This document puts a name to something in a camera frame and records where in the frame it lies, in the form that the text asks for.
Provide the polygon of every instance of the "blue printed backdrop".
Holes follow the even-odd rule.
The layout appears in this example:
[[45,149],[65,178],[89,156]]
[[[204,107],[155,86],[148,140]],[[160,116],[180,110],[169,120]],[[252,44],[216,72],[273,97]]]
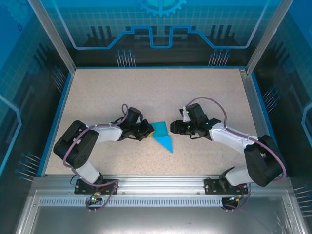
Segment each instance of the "blue printed backdrop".
[[268,118],[295,187],[304,183],[312,186],[311,9],[311,1],[292,3],[255,69]]
[[40,161],[68,70],[27,0],[0,0],[0,21],[0,227],[11,234],[37,170],[22,153]]
[[279,0],[43,4],[77,66],[127,65],[118,54],[122,49],[135,53],[136,65],[141,66],[223,66],[247,64]]

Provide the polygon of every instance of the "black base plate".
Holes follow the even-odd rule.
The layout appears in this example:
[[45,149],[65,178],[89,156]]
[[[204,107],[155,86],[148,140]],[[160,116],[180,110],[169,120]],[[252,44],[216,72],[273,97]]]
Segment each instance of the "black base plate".
[[[204,188],[206,195],[241,195],[242,191],[238,186],[228,188],[224,190],[220,183],[219,179],[207,178],[204,180]],[[248,194],[248,188],[244,188],[244,195]]]
[[[116,179],[103,179],[103,184],[111,182]],[[109,185],[105,190],[101,192],[102,195],[109,195],[112,192],[112,189],[114,188],[114,184]],[[96,192],[96,187],[92,187],[85,182],[83,182],[81,179],[78,179],[76,182],[76,187],[75,187],[75,194],[94,194]]]

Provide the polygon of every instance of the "beige work surface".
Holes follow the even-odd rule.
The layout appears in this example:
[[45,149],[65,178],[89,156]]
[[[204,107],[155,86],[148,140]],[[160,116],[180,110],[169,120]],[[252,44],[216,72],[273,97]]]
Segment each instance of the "beige work surface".
[[[165,121],[170,131],[170,123],[182,119],[179,108],[198,96],[217,100],[228,114],[228,126],[256,134],[238,69],[90,69],[76,70],[56,141],[74,120],[92,125],[122,117],[123,103],[139,109],[150,123]],[[198,103],[208,118],[223,121],[213,102]],[[150,137],[96,144],[90,160],[103,174],[119,175],[220,174],[245,165],[243,155],[221,143],[169,135],[173,154]],[[51,153],[46,174],[71,171]]]

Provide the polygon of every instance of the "gear graphic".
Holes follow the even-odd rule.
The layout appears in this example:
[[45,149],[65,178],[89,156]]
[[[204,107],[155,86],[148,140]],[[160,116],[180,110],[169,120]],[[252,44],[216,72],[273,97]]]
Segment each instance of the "gear graphic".
[[23,21],[28,17],[28,2],[27,0],[0,0],[0,6],[6,6],[11,16],[18,24],[23,24]]
[[182,9],[182,4],[186,3],[186,0],[137,0],[141,6],[141,10],[146,10],[146,13],[152,13],[152,15],[163,17],[169,16],[171,13],[175,14],[177,9]]

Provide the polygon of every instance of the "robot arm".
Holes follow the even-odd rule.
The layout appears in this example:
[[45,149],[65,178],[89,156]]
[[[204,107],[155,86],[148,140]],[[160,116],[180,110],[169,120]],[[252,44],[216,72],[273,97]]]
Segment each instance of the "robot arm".
[[208,119],[198,103],[184,107],[180,112],[183,120],[171,123],[172,133],[188,135],[190,139],[205,137],[225,144],[245,156],[246,167],[230,168],[220,176],[219,182],[224,189],[250,182],[264,187],[283,172],[273,155],[256,143],[258,141],[268,146],[285,165],[278,147],[270,136],[249,136],[226,127],[218,119]]
[[[133,107],[129,108],[127,118],[121,124],[115,125],[120,119],[122,118],[117,119],[113,124],[96,125],[87,131],[66,159],[66,162],[91,184],[102,184],[100,172],[89,160],[95,144],[106,141],[121,141],[126,138],[141,141],[154,132],[152,125],[146,119],[143,120],[141,111]],[[88,126],[81,121],[74,121],[55,144],[54,153],[63,159],[74,140],[87,128]]]

